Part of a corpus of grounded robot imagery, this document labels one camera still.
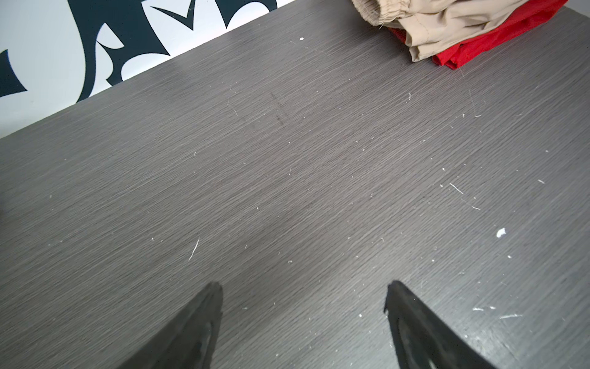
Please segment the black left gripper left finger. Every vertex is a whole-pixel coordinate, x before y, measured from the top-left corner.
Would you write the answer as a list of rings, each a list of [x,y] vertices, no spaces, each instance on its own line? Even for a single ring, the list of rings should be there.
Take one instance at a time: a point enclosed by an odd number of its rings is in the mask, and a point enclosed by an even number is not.
[[[221,327],[223,288],[207,284],[121,368],[209,368]]]

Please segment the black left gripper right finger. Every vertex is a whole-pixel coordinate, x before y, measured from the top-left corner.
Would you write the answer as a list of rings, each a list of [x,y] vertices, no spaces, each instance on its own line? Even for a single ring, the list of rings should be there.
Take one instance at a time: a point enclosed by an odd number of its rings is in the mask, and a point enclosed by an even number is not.
[[[402,281],[388,285],[383,311],[401,368],[495,368]]]

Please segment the beige shorts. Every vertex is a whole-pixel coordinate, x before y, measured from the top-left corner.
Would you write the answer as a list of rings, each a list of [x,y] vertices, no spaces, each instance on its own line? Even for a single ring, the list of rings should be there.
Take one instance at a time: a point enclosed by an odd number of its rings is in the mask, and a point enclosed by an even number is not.
[[[376,27],[404,31],[412,61],[497,29],[524,4],[519,0],[353,0],[360,16]]]

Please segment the red shorts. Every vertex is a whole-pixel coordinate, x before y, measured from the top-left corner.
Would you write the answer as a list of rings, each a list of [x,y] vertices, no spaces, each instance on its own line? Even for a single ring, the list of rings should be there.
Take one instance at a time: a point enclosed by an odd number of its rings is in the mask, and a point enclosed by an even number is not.
[[[438,65],[459,69],[478,55],[546,23],[564,5],[565,2],[560,0],[524,1],[524,4],[516,9],[497,29],[460,42],[430,57],[430,59]],[[404,31],[396,29],[390,29],[390,31],[405,44],[406,34]]]

